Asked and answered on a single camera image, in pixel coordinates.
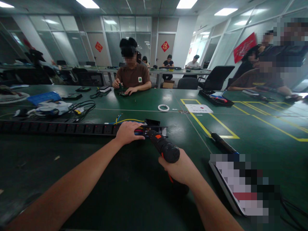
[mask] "white t-shirt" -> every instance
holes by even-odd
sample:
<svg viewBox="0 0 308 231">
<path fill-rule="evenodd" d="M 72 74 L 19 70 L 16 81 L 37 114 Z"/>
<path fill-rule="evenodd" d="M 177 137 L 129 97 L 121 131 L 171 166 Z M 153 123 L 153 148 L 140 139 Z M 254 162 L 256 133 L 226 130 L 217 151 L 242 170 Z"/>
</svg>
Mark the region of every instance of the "white t-shirt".
<svg viewBox="0 0 308 231">
<path fill-rule="evenodd" d="M 190 61 L 186 66 L 199 67 L 200 64 L 198 62 L 193 63 L 192 61 Z"/>
</svg>

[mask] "white pillar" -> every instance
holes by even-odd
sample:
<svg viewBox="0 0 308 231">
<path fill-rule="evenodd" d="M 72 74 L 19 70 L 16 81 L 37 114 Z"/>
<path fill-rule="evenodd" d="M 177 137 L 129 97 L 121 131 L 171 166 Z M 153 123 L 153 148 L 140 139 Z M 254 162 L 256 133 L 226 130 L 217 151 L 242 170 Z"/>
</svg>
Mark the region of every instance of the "white pillar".
<svg viewBox="0 0 308 231">
<path fill-rule="evenodd" d="M 30 21 L 29 17 L 26 15 L 12 15 L 13 19 L 26 36 L 27 40 L 30 44 L 38 51 L 43 53 L 43 58 L 46 60 L 47 63 L 51 64 L 51 55 L 49 54 L 47 48 L 45 47 L 42 39 L 40 38 L 39 34 L 37 33 L 36 29 L 34 28 L 32 22 Z"/>
</svg>

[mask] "yellow wire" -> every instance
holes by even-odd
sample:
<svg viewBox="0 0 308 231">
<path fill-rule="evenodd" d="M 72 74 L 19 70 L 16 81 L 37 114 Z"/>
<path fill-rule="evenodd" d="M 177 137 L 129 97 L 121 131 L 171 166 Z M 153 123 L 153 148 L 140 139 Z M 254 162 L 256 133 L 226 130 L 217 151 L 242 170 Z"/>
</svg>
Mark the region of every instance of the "yellow wire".
<svg viewBox="0 0 308 231">
<path fill-rule="evenodd" d="M 133 120 L 133 121 L 138 121 L 138 122 L 144 122 L 142 120 L 135 120 L 135 119 L 126 119 L 126 120 L 121 120 L 119 122 L 116 122 L 115 124 L 118 124 L 118 123 L 121 123 L 121 122 L 124 122 L 124 121 L 127 121 L 127 120 Z"/>
</svg>

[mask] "door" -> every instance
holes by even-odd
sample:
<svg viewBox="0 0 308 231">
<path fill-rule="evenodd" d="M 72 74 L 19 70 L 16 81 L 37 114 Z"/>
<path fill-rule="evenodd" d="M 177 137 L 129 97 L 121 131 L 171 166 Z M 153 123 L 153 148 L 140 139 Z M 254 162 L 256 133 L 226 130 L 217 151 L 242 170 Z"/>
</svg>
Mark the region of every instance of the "door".
<svg viewBox="0 0 308 231">
<path fill-rule="evenodd" d="M 95 62 L 97 66 L 110 66 L 106 49 L 106 42 L 104 40 L 103 33 L 87 33 L 90 46 L 95 57 Z M 95 46 L 97 42 L 103 47 L 101 51 L 99 51 Z"/>
<path fill-rule="evenodd" d="M 156 65 L 161 67 L 163 62 L 167 60 L 168 55 L 172 55 L 173 45 L 174 45 L 175 34 L 158 34 L 158 43 L 157 43 L 157 56 L 156 56 Z M 162 45 L 165 44 L 167 50 L 162 49 Z"/>
</svg>

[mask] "ceiling light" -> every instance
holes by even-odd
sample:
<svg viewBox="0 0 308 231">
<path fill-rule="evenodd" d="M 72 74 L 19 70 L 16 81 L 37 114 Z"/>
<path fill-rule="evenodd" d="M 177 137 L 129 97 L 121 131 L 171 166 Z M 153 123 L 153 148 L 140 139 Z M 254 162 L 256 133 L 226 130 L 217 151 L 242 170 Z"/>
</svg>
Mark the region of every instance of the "ceiling light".
<svg viewBox="0 0 308 231">
<path fill-rule="evenodd" d="M 52 20 L 49 20 L 49 19 L 42 19 L 42 21 L 47 22 L 49 24 L 59 24 L 58 22 L 55 22 L 55 21 L 52 21 Z"/>
<path fill-rule="evenodd" d="M 234 11 L 237 11 L 237 8 L 223 8 L 222 10 L 218 11 L 216 14 L 216 16 L 227 16 L 231 13 L 233 13 Z"/>
<path fill-rule="evenodd" d="M 246 25 L 247 21 L 239 21 L 235 23 L 234 25 Z"/>
<path fill-rule="evenodd" d="M 104 22 L 107 24 L 117 24 L 114 20 L 106 20 L 104 19 Z"/>
<path fill-rule="evenodd" d="M 197 0 L 180 0 L 177 9 L 191 9 Z"/>
<path fill-rule="evenodd" d="M 259 14 L 262 13 L 263 11 L 266 11 L 267 9 L 254 9 L 254 10 L 249 10 L 243 14 L 241 14 L 242 16 L 250 16 L 250 15 L 255 15 L 255 14 Z"/>
<path fill-rule="evenodd" d="M 11 6 L 11 5 L 3 3 L 3 2 L 0 2 L 0 7 L 3 7 L 3 8 L 14 8 L 14 6 Z"/>
<path fill-rule="evenodd" d="M 85 8 L 91 8 L 91 9 L 99 9 L 99 6 L 96 5 L 96 3 L 92 0 L 76 0 L 81 5 L 83 5 Z"/>
</svg>

